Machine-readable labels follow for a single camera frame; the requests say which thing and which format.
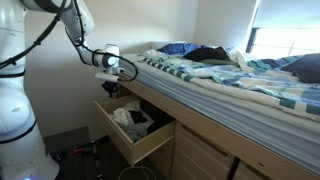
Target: mattress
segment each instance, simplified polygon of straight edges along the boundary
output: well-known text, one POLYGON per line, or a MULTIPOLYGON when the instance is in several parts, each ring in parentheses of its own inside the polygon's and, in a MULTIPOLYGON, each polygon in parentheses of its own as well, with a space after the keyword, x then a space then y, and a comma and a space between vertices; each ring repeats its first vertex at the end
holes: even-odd
MULTIPOLYGON (((136 80, 213 121, 320 175, 320 123, 257 102, 185 82, 125 54, 139 70, 136 80)), ((133 67, 120 61, 133 76, 133 67)))

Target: white wall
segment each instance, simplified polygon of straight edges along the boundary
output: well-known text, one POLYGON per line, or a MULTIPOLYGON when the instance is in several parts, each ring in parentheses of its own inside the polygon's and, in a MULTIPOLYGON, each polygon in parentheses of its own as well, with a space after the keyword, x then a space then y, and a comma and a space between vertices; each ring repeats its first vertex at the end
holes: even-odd
POLYGON ((245 50, 258 0, 199 0, 194 42, 245 50))
MULTIPOLYGON (((192 41, 198 0, 85 0, 95 29, 87 37, 92 49, 117 44, 122 53, 141 52, 150 41, 192 41)), ((28 12, 26 45, 53 15, 28 12)), ((96 122, 94 101, 108 94, 94 79, 100 69, 83 65, 61 22, 42 45, 27 55, 25 89, 43 136, 88 126, 91 138, 104 131, 96 122)))

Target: window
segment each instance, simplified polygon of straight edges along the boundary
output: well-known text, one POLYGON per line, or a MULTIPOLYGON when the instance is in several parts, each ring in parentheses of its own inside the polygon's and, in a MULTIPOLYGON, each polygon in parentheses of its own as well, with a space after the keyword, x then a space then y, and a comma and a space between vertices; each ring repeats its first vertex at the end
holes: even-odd
POLYGON ((253 28, 247 52, 277 58, 320 52, 320 29, 253 28))

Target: open drawer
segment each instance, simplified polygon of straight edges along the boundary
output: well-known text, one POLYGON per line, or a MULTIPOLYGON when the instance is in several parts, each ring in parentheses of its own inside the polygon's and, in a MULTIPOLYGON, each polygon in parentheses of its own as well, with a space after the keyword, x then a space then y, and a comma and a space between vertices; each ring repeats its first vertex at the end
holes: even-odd
POLYGON ((117 108, 124 107, 128 102, 139 99, 136 95, 130 95, 104 103, 95 102, 101 114, 101 118, 98 119, 107 130, 110 139, 131 166, 134 166, 135 163, 174 137, 175 122, 172 121, 139 141, 133 142, 121 127, 112 120, 110 114, 117 108))

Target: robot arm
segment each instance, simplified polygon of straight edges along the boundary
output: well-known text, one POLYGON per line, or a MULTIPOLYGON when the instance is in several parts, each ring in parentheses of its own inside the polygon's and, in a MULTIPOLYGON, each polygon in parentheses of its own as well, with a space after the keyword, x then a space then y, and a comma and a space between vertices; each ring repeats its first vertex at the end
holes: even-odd
POLYGON ((115 74, 124 72, 124 69, 119 68, 118 62, 121 57, 117 46, 107 44, 103 50, 92 51, 87 45, 84 37, 92 32, 94 21, 82 0, 21 0, 21 2, 30 10, 51 13, 59 13, 60 7, 64 6, 60 19, 81 61, 87 65, 105 68, 106 73, 98 73, 96 78, 116 82, 118 77, 115 74))
MULTIPOLYGON (((97 74, 98 79, 120 80, 116 74, 124 70, 119 68, 118 61, 128 60, 119 56, 119 49, 114 45, 107 45, 104 50, 90 50, 84 37, 92 31, 94 24, 82 0, 0 0, 0 14, 0 179, 55 179, 59 167, 48 156, 24 92, 24 56, 40 45, 61 19, 81 61, 105 68, 106 73, 97 74), (57 15, 26 49, 24 16, 27 9, 57 15)), ((137 76, 137 67, 132 65, 136 74, 129 81, 137 76)))

